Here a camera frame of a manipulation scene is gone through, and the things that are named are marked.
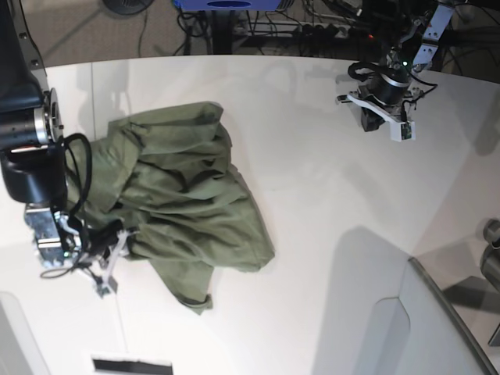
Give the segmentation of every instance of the floor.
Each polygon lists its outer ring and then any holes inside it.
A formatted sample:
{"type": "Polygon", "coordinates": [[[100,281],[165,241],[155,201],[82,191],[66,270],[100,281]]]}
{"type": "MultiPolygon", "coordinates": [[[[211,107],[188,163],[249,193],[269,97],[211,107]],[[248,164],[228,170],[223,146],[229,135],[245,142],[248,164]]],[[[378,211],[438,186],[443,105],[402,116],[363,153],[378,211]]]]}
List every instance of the floor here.
{"type": "MultiPolygon", "coordinates": [[[[184,41],[184,34],[177,26],[177,14],[169,0],[155,0],[147,12],[125,17],[110,12],[102,0],[23,0],[23,4],[46,66],[168,56],[184,41]]],[[[317,12],[327,11],[322,5],[316,0],[317,12]]],[[[456,17],[455,28],[493,24],[480,9],[462,7],[460,12],[464,20],[470,21],[464,24],[456,17]]],[[[295,1],[288,14],[298,20],[311,21],[300,0],[295,1]]],[[[283,18],[278,14],[270,16],[283,18]]],[[[195,55],[205,54],[202,41],[195,40],[192,51],[195,55]]],[[[455,55],[460,53],[460,50],[455,51],[455,55]]],[[[498,64],[486,51],[464,56],[459,65],[465,76],[500,83],[498,64]]],[[[445,72],[459,74],[459,68],[450,63],[445,72]]]]}

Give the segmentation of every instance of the black cable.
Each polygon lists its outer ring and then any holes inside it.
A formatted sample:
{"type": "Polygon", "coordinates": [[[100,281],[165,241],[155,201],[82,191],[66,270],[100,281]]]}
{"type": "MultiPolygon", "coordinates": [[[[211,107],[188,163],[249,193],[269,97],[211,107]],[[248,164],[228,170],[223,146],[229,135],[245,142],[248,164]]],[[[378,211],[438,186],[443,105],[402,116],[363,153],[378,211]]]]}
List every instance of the black cable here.
{"type": "Polygon", "coordinates": [[[69,137],[66,138],[66,149],[71,145],[72,142],[74,141],[81,141],[84,150],[85,150],[85,162],[86,162],[86,170],[85,170],[85,182],[84,186],[81,191],[81,196],[78,199],[78,202],[76,205],[70,210],[70,216],[75,216],[78,211],[80,211],[81,207],[84,205],[84,203],[87,201],[88,194],[91,190],[91,185],[92,185],[92,148],[91,148],[91,143],[88,141],[87,137],[85,137],[83,134],[76,133],[76,134],[71,134],[69,137]]]}
{"type": "Polygon", "coordinates": [[[257,28],[257,21],[259,20],[259,11],[257,11],[257,14],[255,15],[255,21],[253,23],[253,31],[255,32],[255,29],[257,28]]]}
{"type": "Polygon", "coordinates": [[[418,78],[415,74],[413,74],[410,71],[410,69],[407,68],[406,70],[408,71],[409,76],[414,80],[416,80],[419,84],[425,84],[426,86],[431,86],[432,88],[436,88],[438,86],[438,84],[432,84],[430,82],[426,82],[425,80],[418,78]]]}
{"type": "Polygon", "coordinates": [[[186,45],[186,42],[184,41],[184,42],[182,43],[182,45],[180,45],[180,46],[179,46],[179,48],[177,48],[177,49],[175,50],[175,52],[172,54],[172,56],[177,56],[177,53],[179,53],[179,52],[180,52],[180,50],[181,50],[181,49],[182,49],[185,45],[186,45]]]}
{"type": "Polygon", "coordinates": [[[483,11],[483,12],[484,12],[484,13],[485,13],[488,17],[490,17],[490,18],[493,20],[493,22],[495,22],[497,25],[499,25],[499,26],[500,26],[500,22],[499,22],[496,18],[494,18],[494,17],[491,15],[491,13],[489,13],[489,12],[488,12],[485,8],[483,8],[482,6],[480,6],[480,5],[476,5],[476,4],[470,4],[470,3],[468,3],[468,2],[464,2],[464,3],[461,3],[461,4],[455,4],[455,5],[454,5],[454,7],[456,8],[457,6],[462,6],[462,5],[471,5],[471,6],[475,6],[476,8],[481,9],[481,10],[482,10],[482,11],[483,11]]]}
{"type": "Polygon", "coordinates": [[[73,173],[73,171],[66,164],[66,172],[75,181],[75,184],[77,185],[78,189],[78,195],[81,197],[81,192],[83,189],[81,186],[81,175],[80,175],[80,169],[78,168],[77,164],[77,158],[75,157],[75,154],[69,145],[66,146],[66,150],[70,153],[71,159],[73,160],[73,165],[75,166],[75,172],[73,173]]]}
{"type": "Polygon", "coordinates": [[[276,13],[281,14],[283,17],[288,18],[289,20],[294,21],[295,23],[297,23],[297,24],[298,24],[298,26],[299,26],[300,28],[302,28],[302,24],[301,24],[299,21],[297,21],[294,17],[290,17],[287,13],[285,13],[285,12],[281,12],[281,11],[279,11],[279,10],[277,10],[277,11],[276,11],[276,13]]]}
{"type": "Polygon", "coordinates": [[[212,42],[209,36],[209,21],[205,12],[184,12],[181,8],[175,7],[177,10],[177,26],[184,32],[186,39],[184,43],[174,52],[174,55],[184,48],[184,55],[191,54],[191,38],[203,38],[206,43],[206,51],[208,55],[213,53],[212,42]],[[199,32],[195,33],[195,28],[198,26],[199,32]]]}
{"type": "MultiPolygon", "coordinates": [[[[489,48],[475,48],[475,49],[470,49],[469,51],[465,51],[459,55],[457,55],[455,58],[458,60],[464,56],[467,56],[467,55],[470,55],[471,53],[474,53],[474,52],[477,52],[477,51],[487,51],[487,52],[490,52],[490,56],[491,58],[493,59],[495,65],[498,67],[500,65],[500,62],[497,62],[496,61],[496,58],[493,56],[493,52],[491,52],[491,50],[489,48]]],[[[455,61],[454,59],[450,59],[448,61],[446,61],[445,63],[443,63],[443,66],[441,67],[441,69],[443,69],[445,66],[447,66],[449,63],[455,61]]]]}
{"type": "Polygon", "coordinates": [[[40,278],[42,279],[59,279],[60,277],[63,277],[67,275],[68,273],[71,272],[71,268],[53,268],[51,270],[45,270],[44,272],[40,273],[40,278]],[[54,276],[50,276],[51,273],[61,271],[61,273],[57,273],[54,276]]]}
{"type": "Polygon", "coordinates": [[[462,67],[460,66],[459,60],[453,55],[453,52],[450,48],[448,48],[448,53],[452,57],[453,61],[455,61],[456,67],[459,68],[460,75],[463,76],[463,70],[462,67]]]}
{"type": "Polygon", "coordinates": [[[84,273],[87,273],[88,276],[90,276],[92,278],[92,280],[97,284],[101,284],[102,283],[102,277],[98,277],[94,272],[92,272],[91,270],[91,266],[88,265],[88,266],[85,266],[85,267],[79,267],[82,271],[84,271],[84,273]]]}
{"type": "Polygon", "coordinates": [[[142,38],[144,37],[144,33],[146,31],[146,27],[148,26],[148,16],[149,16],[149,9],[146,9],[145,14],[144,14],[144,23],[142,25],[142,31],[141,35],[139,35],[139,42],[137,43],[137,56],[139,58],[142,57],[142,38]]]}
{"type": "Polygon", "coordinates": [[[314,0],[311,0],[311,9],[312,9],[312,26],[314,27],[314,13],[316,13],[316,11],[314,10],[314,0]]]}
{"type": "Polygon", "coordinates": [[[427,90],[427,91],[422,91],[420,92],[420,95],[417,96],[416,98],[414,99],[406,99],[406,100],[403,100],[403,102],[401,103],[401,112],[402,112],[402,118],[403,117],[406,117],[406,109],[405,109],[405,105],[406,104],[414,104],[416,105],[416,103],[422,99],[422,98],[425,98],[428,94],[430,94],[432,91],[434,91],[436,88],[438,88],[438,84],[432,84],[431,82],[426,82],[425,80],[422,80],[420,78],[418,78],[416,75],[414,75],[410,69],[406,68],[406,70],[408,71],[408,74],[410,75],[410,77],[414,80],[416,80],[418,83],[420,84],[424,84],[426,86],[430,86],[430,89],[427,90]]]}
{"type": "MultiPolygon", "coordinates": [[[[252,34],[252,36],[254,37],[255,36],[255,28],[252,28],[252,20],[250,19],[250,12],[247,10],[247,19],[248,19],[248,29],[250,30],[250,34],[252,34]]],[[[260,53],[262,53],[262,55],[265,55],[263,49],[259,46],[257,46],[257,49],[259,50],[260,53]]]]}
{"type": "Polygon", "coordinates": [[[276,33],[276,36],[278,36],[278,28],[277,28],[276,24],[270,19],[270,17],[269,17],[269,11],[264,12],[264,15],[266,16],[267,20],[270,23],[271,31],[273,30],[273,27],[274,27],[274,31],[276,33]]]}

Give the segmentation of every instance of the green cloth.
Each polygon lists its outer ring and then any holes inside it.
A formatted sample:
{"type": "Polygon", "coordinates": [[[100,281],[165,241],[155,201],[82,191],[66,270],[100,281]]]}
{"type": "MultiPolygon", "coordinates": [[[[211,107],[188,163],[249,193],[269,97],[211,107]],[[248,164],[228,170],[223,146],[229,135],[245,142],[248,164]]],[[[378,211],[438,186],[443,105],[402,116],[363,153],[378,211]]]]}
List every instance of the green cloth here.
{"type": "MultiPolygon", "coordinates": [[[[87,221],[97,229],[115,219],[137,227],[130,258],[148,259],[197,313],[212,308],[214,267],[256,272],[274,257],[252,196],[230,164],[222,113],[208,102],[139,113],[111,122],[107,137],[92,143],[87,221]]],[[[83,147],[75,142],[72,149],[83,179],[83,147]]],[[[77,199],[70,182],[69,201],[77,199]]]]}

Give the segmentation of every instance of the table surface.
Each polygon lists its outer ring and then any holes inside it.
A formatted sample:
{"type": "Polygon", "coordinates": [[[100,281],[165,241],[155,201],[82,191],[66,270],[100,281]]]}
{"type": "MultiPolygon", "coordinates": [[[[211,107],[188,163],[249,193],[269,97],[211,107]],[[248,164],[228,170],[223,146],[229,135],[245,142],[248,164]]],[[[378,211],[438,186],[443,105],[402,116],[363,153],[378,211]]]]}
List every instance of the table surface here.
{"type": "MultiPolygon", "coordinates": [[[[477,228],[500,213],[500,87],[426,72],[439,88],[413,114],[416,140],[398,143],[387,126],[364,133],[357,109],[335,105],[356,86],[349,64],[196,56],[48,70],[68,133],[92,139],[133,113],[220,103],[233,163],[277,251],[257,274],[217,270],[215,309],[201,317],[146,262],[120,262],[120,293],[101,301],[78,276],[38,279],[23,207],[1,185],[0,290],[20,299],[53,375],[89,373],[99,352],[169,360],[176,374],[319,375],[331,355],[335,373],[351,373],[371,306],[398,294],[408,255],[442,287],[478,273],[477,228]]],[[[461,313],[495,361],[486,342],[500,320],[461,313]]]]}

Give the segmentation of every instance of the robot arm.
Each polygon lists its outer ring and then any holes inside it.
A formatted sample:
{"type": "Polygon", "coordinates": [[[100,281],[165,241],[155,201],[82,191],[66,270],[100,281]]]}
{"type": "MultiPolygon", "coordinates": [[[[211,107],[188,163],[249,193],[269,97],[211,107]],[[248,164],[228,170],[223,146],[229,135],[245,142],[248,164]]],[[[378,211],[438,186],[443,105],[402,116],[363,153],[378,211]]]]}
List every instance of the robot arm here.
{"type": "MultiPolygon", "coordinates": [[[[63,137],[57,95],[49,90],[20,0],[0,0],[0,164],[7,192],[26,205],[25,220],[34,231],[40,260],[49,272],[57,272],[46,278],[86,270],[104,295],[116,290],[111,270],[129,232],[121,222],[92,230],[77,218],[90,190],[91,173],[79,202],[67,208],[65,151],[73,140],[82,141],[90,155],[83,134],[63,137]],[[103,277],[88,269],[96,259],[104,268],[103,277]]],[[[91,171],[91,158],[86,167],[91,171]]]]}
{"type": "Polygon", "coordinates": [[[359,82],[358,90],[337,97],[337,103],[353,103],[361,107],[364,131],[378,130],[388,123],[391,139],[415,139],[415,122],[407,109],[433,91],[437,85],[427,83],[416,75],[430,66],[438,50],[438,42],[445,31],[454,7],[441,2],[408,2],[400,22],[380,20],[373,33],[387,46],[385,56],[375,65],[357,62],[349,67],[349,76],[359,82]],[[413,80],[427,85],[427,91],[410,91],[413,80]]]}
{"type": "Polygon", "coordinates": [[[66,200],[63,133],[55,91],[19,0],[0,0],[0,162],[10,196],[26,204],[66,200]]]}

